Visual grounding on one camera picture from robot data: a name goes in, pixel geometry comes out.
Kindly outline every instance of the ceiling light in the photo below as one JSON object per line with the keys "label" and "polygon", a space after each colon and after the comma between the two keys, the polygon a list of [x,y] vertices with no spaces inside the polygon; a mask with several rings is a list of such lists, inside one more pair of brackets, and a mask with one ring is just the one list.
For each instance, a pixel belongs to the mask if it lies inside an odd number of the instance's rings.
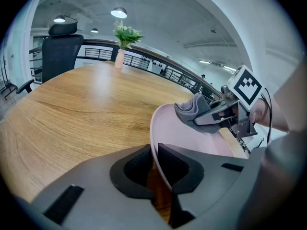
{"label": "ceiling light", "polygon": [[56,23],[63,23],[65,22],[65,17],[63,15],[58,15],[53,21]]}
{"label": "ceiling light", "polygon": [[92,32],[92,33],[98,33],[98,29],[97,29],[97,28],[93,28],[93,29],[91,30],[91,32]]}
{"label": "ceiling light", "polygon": [[127,11],[122,7],[117,7],[111,11],[111,14],[118,18],[126,18]]}
{"label": "ceiling light", "polygon": [[231,67],[227,67],[227,66],[224,66],[224,68],[228,69],[228,70],[231,70],[231,71],[236,71],[236,69],[233,69]]}

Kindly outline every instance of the person in background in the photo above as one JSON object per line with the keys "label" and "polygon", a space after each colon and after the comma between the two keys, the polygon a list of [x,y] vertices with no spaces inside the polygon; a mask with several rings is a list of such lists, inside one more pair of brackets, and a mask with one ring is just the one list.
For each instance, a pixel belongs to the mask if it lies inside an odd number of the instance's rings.
{"label": "person in background", "polygon": [[[206,79],[206,75],[205,74],[202,74],[201,76],[202,79]],[[207,98],[209,98],[210,100],[213,99],[213,97],[211,96],[213,94],[212,90],[210,90],[208,87],[206,86],[203,86],[202,89],[201,89],[201,94],[206,96]]]}

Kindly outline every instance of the gray cloth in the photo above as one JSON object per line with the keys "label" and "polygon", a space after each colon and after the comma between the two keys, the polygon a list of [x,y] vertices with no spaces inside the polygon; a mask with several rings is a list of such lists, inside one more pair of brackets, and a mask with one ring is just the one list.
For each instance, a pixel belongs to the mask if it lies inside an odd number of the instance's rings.
{"label": "gray cloth", "polygon": [[197,125],[193,122],[194,118],[198,115],[201,115],[207,111],[210,111],[206,99],[203,95],[197,93],[190,99],[187,103],[177,104],[175,103],[175,112],[177,117],[186,125],[191,128],[201,132],[201,133],[210,133],[215,134],[220,126],[218,124],[214,125]]}

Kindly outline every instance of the black cable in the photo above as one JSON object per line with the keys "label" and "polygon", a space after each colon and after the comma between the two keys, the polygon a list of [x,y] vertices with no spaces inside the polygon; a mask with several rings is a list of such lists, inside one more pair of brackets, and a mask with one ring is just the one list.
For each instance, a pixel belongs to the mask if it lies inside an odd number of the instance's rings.
{"label": "black cable", "polygon": [[272,130],[272,101],[271,101],[271,96],[270,96],[269,91],[267,90],[267,88],[264,88],[264,89],[268,93],[268,96],[269,96],[269,99],[270,99],[270,105],[271,105],[271,109],[270,109],[270,129],[269,129],[269,132],[268,132],[268,142],[269,142],[270,139],[271,139],[271,130]]}
{"label": "black cable", "polygon": [[263,98],[265,103],[268,105],[269,111],[270,111],[269,132],[268,132],[268,136],[267,136],[267,144],[268,144],[270,139],[271,139],[271,130],[272,130],[272,101],[271,101],[271,97],[270,97],[268,90],[266,88],[265,88],[265,90],[267,91],[267,93],[269,95],[269,99],[270,99],[270,104],[269,104],[267,98],[265,98],[265,96],[263,94],[261,94],[261,97]]}

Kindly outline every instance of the office chair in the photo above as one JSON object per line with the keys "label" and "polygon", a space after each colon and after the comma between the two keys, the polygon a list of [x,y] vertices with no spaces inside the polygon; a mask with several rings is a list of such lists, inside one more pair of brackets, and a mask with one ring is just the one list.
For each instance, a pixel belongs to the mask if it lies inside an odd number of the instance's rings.
{"label": "office chair", "polygon": [[[74,69],[79,49],[83,43],[82,35],[71,35],[77,31],[77,23],[54,24],[49,29],[50,37],[43,42],[42,82],[46,82],[57,75]],[[30,80],[23,84],[16,93],[23,90],[31,92]]]}

